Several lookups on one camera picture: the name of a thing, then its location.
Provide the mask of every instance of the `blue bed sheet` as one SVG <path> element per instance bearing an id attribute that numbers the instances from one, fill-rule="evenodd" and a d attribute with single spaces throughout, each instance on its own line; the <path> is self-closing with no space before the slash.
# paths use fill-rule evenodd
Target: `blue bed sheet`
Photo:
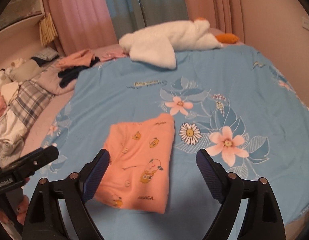
<path id="1" fill-rule="evenodd" d="M 201 148 L 243 179 L 266 177 L 285 224 L 302 215 L 309 207 L 309 109 L 289 82 L 245 45 L 177 52 L 176 59 L 174 71 L 122 58 L 81 72 L 72 99 L 42 143 L 56 145 L 60 156 L 37 171 L 25 194 L 31 197 L 42 177 L 53 181 L 79 171 L 102 148 L 111 124 L 142 122 L 167 112 L 174 116 L 176 134 L 166 213 L 121 210 L 91 200 L 86 206 L 105 239 L 202 239 L 219 203 L 196 165 Z M 191 104 L 167 107 L 172 104 L 166 102 Z M 198 143 L 181 138 L 182 127 L 200 131 Z M 238 149 L 234 156 L 223 150 L 219 137 L 211 136 L 224 136 L 229 127 L 229 143 Z M 245 205 L 243 201 L 230 240 L 240 231 Z M 68 226 L 65 205 L 61 208 Z M 71 226 L 69 230 L 76 239 Z"/>

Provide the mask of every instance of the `gray curtain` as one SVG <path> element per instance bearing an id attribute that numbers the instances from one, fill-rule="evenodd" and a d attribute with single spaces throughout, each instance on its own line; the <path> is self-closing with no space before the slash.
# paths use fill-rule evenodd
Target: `gray curtain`
<path id="1" fill-rule="evenodd" d="M 118 39 L 146 26 L 188 20 L 185 0 L 106 0 Z"/>

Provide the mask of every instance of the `electrical socket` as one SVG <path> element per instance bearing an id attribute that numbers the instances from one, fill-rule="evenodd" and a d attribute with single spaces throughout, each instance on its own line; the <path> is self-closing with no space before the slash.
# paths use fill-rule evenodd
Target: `electrical socket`
<path id="1" fill-rule="evenodd" d="M 309 17 L 302 16 L 302 27 L 309 31 Z"/>

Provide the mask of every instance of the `pink wall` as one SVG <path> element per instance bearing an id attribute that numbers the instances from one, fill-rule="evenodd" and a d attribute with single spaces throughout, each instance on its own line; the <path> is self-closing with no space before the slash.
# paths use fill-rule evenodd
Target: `pink wall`
<path id="1" fill-rule="evenodd" d="M 298 0 L 241 0 L 245 43 L 285 75 L 309 107 L 309 31 Z"/>
<path id="2" fill-rule="evenodd" d="M 0 69 L 8 67 L 17 58 L 29 59 L 41 49 L 39 25 L 25 28 L 0 43 Z"/>

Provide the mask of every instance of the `hand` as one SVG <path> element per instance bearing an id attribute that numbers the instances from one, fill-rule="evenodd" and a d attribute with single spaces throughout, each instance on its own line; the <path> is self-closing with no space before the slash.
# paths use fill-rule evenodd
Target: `hand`
<path id="1" fill-rule="evenodd" d="M 30 200 L 27 196 L 23 196 L 23 200 L 21 201 L 21 203 L 18 205 L 17 207 L 17 211 L 18 211 L 18 215 L 17 215 L 17 220 L 20 224 L 24 224 L 24 220 L 25 220 L 25 216 L 27 214 L 27 210 L 28 210 L 28 207 L 29 207 L 29 203 L 30 203 Z M 0 221 L 6 225 L 10 224 L 10 221 L 8 219 L 8 217 L 6 216 L 6 214 L 4 212 L 2 212 L 0 210 Z"/>

